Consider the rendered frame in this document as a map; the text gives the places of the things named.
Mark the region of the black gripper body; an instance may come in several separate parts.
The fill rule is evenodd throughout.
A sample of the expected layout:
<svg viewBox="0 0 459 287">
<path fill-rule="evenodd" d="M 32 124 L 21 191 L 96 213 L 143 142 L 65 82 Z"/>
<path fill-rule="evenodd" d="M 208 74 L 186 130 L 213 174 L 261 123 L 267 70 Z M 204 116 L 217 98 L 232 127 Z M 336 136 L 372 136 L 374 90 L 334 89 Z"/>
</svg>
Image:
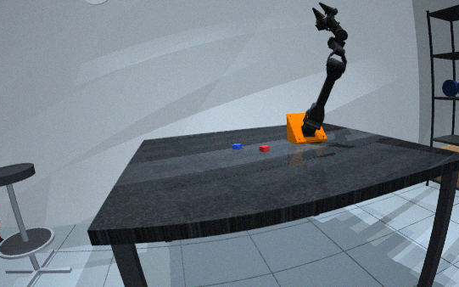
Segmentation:
<svg viewBox="0 0 459 287">
<path fill-rule="evenodd" d="M 338 13 L 338 10 L 336 8 L 331 10 L 327 14 L 327 17 L 325 19 L 320 20 L 316 24 L 316 28 L 321 29 L 323 28 L 323 26 L 327 25 L 327 27 L 329 28 L 329 31 L 334 32 L 335 30 L 337 30 L 340 27 L 339 25 L 340 23 L 334 19 L 334 15 L 336 15 L 337 13 Z"/>
</svg>

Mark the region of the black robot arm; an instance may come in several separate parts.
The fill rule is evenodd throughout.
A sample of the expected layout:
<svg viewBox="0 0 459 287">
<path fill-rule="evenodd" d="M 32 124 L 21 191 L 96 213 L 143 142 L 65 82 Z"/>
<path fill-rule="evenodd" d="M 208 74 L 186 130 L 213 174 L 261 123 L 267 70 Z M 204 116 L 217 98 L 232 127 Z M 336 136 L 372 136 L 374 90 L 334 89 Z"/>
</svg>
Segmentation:
<svg viewBox="0 0 459 287">
<path fill-rule="evenodd" d="M 344 41 L 347 39 L 348 34 L 341 26 L 335 30 L 333 34 L 335 37 L 329 37 L 327 42 L 328 48 L 333 50 L 327 58 L 327 78 L 323 84 L 316 103 L 312 103 L 311 108 L 305 112 L 305 118 L 303 119 L 304 124 L 303 126 L 300 126 L 300 130 L 304 137 L 315 137 L 316 130 L 321 130 L 325 116 L 325 103 L 327 102 L 335 81 L 342 76 L 342 73 L 344 74 L 345 72 L 347 60 L 344 56 Z M 330 58 L 334 54 L 340 56 L 343 62 Z"/>
</svg>

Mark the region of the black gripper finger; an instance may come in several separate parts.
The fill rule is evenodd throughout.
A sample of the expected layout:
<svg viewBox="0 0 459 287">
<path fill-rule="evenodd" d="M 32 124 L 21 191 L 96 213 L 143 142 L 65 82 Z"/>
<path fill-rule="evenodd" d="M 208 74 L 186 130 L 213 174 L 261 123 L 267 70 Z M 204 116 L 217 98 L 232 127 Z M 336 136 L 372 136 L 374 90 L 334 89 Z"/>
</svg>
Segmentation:
<svg viewBox="0 0 459 287">
<path fill-rule="evenodd" d="M 316 16 L 316 23 L 318 23 L 320 20 L 322 20 L 325 15 L 324 14 L 321 14 L 318 10 L 316 10 L 315 8 L 312 8 L 313 12 L 314 12 L 314 15 Z"/>
<path fill-rule="evenodd" d="M 320 6 L 323 8 L 323 10 L 325 11 L 325 15 L 328 14 L 331 10 L 333 10 L 333 8 L 323 4 L 323 3 L 319 3 Z"/>
</svg>

